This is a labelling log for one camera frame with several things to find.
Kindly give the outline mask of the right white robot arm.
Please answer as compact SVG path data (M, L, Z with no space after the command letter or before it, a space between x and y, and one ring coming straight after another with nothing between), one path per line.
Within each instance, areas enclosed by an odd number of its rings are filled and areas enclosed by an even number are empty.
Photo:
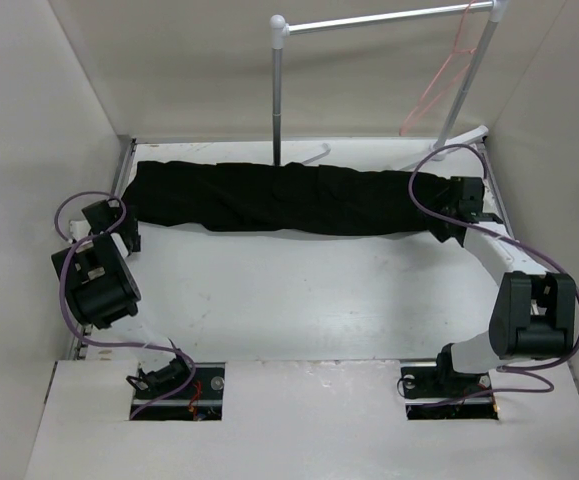
M575 281L512 244L502 220L484 210L484 194L477 177L451 178L448 204L439 210L450 220L434 232L440 240L456 239L498 287L487 330L445 345L436 357L431 384L446 397L474 392L491 370L560 359L574 346Z

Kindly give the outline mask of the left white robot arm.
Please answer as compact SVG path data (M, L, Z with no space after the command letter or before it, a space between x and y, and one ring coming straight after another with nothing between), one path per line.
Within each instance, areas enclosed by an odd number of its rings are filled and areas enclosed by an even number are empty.
M141 292L126 263L141 249L134 213L119 197L101 192L100 201L82 209L83 221L69 232L61 229L62 210L86 195L68 197L54 215L56 232L68 243L51 256L65 324L88 346L131 350L138 370L127 381L137 393L183 398L192 390L196 366L172 340L153 331L138 309Z

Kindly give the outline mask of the black trousers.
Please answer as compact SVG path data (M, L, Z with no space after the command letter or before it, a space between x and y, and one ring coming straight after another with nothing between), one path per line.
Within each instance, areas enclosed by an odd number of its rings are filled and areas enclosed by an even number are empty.
M430 219L417 206L444 208L454 197L452 181L433 174L144 161L122 200L139 221L165 227L378 236L427 230Z

